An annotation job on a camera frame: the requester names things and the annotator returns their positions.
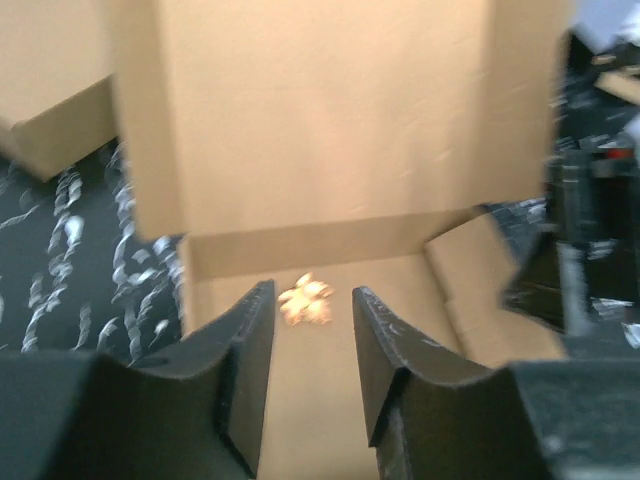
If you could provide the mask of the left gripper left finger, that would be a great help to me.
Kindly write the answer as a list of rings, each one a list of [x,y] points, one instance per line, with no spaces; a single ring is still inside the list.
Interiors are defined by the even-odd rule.
[[[275,323],[257,283],[189,335],[124,365],[96,351],[1,357],[5,479],[253,479]]]

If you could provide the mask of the small orange red toy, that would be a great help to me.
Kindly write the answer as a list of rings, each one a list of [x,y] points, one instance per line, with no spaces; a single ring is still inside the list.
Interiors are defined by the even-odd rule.
[[[331,285],[315,280],[311,272],[302,275],[293,287],[283,291],[277,298],[285,323],[289,326],[329,323],[329,298],[333,293]]]

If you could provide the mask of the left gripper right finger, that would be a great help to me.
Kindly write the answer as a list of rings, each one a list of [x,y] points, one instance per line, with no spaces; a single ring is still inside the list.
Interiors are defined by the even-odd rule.
[[[635,479],[639,363],[491,369],[352,293],[368,444],[383,479]]]

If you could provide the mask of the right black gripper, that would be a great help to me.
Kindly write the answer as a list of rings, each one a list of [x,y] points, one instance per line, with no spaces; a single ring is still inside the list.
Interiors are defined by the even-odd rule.
[[[603,300],[625,326],[639,321],[639,144],[624,130],[639,104],[605,91],[616,74],[638,79],[638,42],[618,34],[594,51],[570,34],[543,217],[502,293],[506,309],[568,335],[588,330]]]

